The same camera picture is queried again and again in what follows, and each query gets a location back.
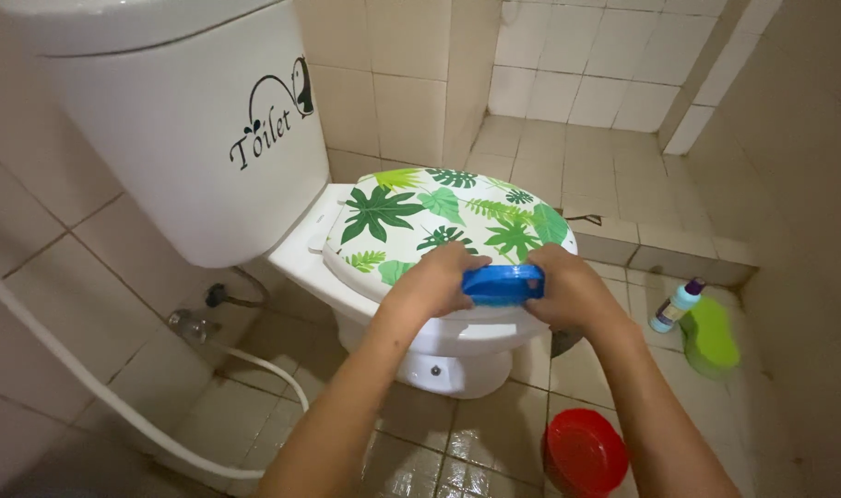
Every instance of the blue scrub brush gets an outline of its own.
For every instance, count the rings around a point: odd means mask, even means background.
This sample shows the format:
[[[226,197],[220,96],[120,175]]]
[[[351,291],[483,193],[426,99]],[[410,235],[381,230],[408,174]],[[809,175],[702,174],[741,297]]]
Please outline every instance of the blue scrub brush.
[[[490,265],[464,272],[462,289],[476,306],[520,306],[544,297],[544,272],[534,265]]]

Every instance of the leaf pattern toilet lid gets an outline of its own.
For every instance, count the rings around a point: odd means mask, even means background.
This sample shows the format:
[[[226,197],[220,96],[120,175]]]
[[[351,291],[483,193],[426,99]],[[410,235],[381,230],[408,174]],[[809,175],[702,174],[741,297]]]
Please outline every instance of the leaf pattern toilet lid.
[[[577,254],[568,223],[515,185],[464,171],[406,168],[360,178],[328,233],[326,265],[376,302],[426,252],[463,242],[494,265],[517,265],[547,242]]]

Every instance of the red plastic container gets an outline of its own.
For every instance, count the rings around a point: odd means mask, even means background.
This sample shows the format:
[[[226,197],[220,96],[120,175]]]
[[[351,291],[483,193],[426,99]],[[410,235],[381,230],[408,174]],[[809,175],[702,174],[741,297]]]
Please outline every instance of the red plastic container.
[[[568,496],[604,498],[627,475],[623,439],[591,409],[567,409],[556,415],[541,446],[547,476]]]

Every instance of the green sponge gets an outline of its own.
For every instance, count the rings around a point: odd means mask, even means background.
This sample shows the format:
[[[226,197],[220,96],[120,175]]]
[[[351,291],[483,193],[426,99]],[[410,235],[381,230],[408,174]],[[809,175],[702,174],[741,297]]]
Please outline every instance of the green sponge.
[[[685,358],[700,375],[721,380],[740,362],[731,338],[728,314],[714,300],[701,298],[679,320],[679,326],[684,337]]]

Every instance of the cleaning bottle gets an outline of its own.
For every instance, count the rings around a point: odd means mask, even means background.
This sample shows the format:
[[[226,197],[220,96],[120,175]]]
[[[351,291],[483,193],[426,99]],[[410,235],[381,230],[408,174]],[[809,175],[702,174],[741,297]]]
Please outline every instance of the cleaning bottle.
[[[657,308],[648,324],[657,332],[669,332],[673,324],[700,301],[700,293],[704,287],[706,282],[698,277],[694,277],[688,284],[680,285],[675,294]]]

